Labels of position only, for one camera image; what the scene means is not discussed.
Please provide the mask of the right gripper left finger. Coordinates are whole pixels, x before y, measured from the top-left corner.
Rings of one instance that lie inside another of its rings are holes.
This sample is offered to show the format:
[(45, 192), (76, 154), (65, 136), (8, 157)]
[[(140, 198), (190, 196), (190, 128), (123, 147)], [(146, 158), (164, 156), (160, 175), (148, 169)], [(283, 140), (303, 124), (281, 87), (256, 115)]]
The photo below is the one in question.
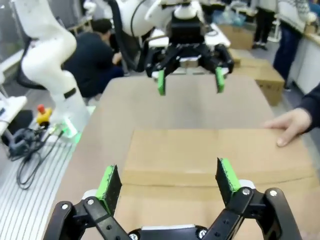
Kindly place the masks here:
[(117, 165), (106, 168), (94, 196), (77, 204), (58, 202), (46, 229), (47, 240), (80, 240), (86, 229), (96, 228), (105, 240), (129, 240), (114, 214), (122, 183)]

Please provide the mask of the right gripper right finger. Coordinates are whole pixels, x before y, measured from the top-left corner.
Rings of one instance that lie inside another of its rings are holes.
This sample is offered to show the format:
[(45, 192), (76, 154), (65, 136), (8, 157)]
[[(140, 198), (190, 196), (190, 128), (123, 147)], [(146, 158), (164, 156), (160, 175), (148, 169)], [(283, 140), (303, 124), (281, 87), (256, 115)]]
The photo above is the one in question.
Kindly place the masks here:
[(215, 179), (225, 208), (202, 237), (204, 240), (233, 239), (245, 219), (254, 219), (265, 240), (300, 240), (298, 225), (284, 195), (277, 188), (264, 193), (241, 186), (230, 162), (217, 160)]

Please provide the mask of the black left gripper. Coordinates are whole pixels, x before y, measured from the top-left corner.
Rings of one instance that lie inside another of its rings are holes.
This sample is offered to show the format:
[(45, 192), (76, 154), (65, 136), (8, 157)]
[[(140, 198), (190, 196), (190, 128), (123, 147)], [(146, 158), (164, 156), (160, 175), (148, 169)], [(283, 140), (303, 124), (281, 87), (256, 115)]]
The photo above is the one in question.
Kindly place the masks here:
[(157, 82), (161, 96), (166, 95), (166, 76), (180, 66), (180, 58), (200, 57), (202, 68), (214, 74), (217, 93), (225, 88), (225, 78), (234, 70), (234, 59), (224, 44), (211, 50), (205, 44), (205, 25), (198, 17), (180, 19), (173, 17), (167, 28), (167, 49), (150, 49), (145, 59), (145, 72)]

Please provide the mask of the person's right hand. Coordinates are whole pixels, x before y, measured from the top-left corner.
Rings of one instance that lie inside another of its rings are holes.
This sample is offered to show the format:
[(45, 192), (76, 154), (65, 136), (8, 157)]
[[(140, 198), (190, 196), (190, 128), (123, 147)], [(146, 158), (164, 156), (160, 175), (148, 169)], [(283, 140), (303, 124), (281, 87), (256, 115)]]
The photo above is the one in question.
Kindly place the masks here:
[(312, 117), (303, 108), (295, 108), (272, 120), (265, 122), (264, 128), (283, 130), (276, 145), (285, 147), (294, 138), (304, 133), (312, 125)]

